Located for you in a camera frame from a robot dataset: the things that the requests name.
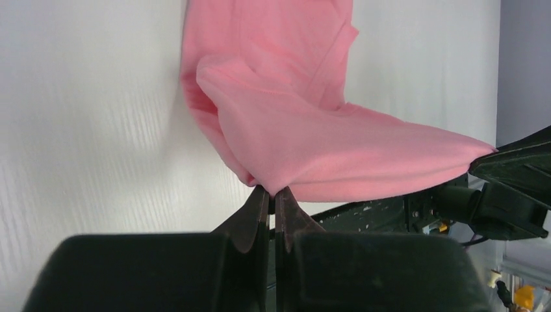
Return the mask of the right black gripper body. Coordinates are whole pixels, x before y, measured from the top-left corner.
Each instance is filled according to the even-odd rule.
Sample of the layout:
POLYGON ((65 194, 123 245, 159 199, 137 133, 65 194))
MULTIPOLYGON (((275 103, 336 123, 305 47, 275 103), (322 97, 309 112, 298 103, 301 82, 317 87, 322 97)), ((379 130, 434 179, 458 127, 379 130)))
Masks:
POLYGON ((486 239, 517 241, 545 239, 543 224, 547 206, 510 188, 495 183, 481 190, 445 185, 433 197, 439 217, 469 225, 486 239))

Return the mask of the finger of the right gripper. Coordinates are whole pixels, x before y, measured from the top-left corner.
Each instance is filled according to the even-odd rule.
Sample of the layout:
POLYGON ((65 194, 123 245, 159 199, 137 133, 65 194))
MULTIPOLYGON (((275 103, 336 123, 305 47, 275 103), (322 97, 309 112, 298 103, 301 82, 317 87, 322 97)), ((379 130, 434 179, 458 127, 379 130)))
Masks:
POLYGON ((550 206, 550 127, 472 161, 470 175, 550 206))

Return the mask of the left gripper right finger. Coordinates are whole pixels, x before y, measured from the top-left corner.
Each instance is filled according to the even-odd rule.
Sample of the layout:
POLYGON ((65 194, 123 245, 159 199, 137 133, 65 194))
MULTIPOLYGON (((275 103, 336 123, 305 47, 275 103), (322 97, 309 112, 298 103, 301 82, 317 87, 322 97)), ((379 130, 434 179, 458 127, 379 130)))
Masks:
POLYGON ((489 311, 448 237, 325 231, 290 189, 274 197, 278 311, 489 311))

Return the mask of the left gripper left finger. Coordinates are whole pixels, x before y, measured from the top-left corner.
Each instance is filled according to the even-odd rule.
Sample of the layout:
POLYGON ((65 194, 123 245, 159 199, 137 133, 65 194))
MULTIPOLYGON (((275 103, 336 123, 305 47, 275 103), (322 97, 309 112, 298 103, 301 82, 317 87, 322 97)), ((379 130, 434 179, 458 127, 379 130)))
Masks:
POLYGON ((44 265, 25 311, 264 311, 270 195, 255 187, 209 233, 76 235, 44 265))

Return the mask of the pink t shirt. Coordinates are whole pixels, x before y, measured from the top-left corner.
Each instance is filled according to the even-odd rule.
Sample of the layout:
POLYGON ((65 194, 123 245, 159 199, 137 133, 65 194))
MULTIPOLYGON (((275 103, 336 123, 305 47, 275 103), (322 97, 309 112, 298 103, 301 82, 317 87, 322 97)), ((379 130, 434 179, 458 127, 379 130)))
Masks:
POLYGON ((247 186, 301 202, 356 202, 434 187, 494 148, 347 102, 351 1, 189 1, 185 102, 247 186))

